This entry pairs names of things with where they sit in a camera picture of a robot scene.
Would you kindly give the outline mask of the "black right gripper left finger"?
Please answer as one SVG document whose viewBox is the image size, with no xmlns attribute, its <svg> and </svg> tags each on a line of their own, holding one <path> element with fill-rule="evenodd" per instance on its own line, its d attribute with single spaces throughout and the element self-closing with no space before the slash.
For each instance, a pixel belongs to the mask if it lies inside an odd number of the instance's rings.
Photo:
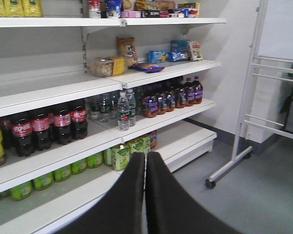
<svg viewBox="0 0 293 234">
<path fill-rule="evenodd" d="M 89 210 L 57 234 L 140 234 L 145 180 L 145 154 L 133 153 L 123 173 Z"/>
</svg>

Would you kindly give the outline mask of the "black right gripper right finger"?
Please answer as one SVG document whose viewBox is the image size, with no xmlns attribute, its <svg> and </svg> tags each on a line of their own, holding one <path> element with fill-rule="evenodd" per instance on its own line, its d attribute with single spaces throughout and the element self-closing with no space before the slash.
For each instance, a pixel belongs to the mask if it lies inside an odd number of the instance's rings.
<svg viewBox="0 0 293 234">
<path fill-rule="evenodd" d="M 146 163 L 146 218 L 149 234 L 239 234 L 198 204 L 179 184 L 158 152 Z"/>
</svg>

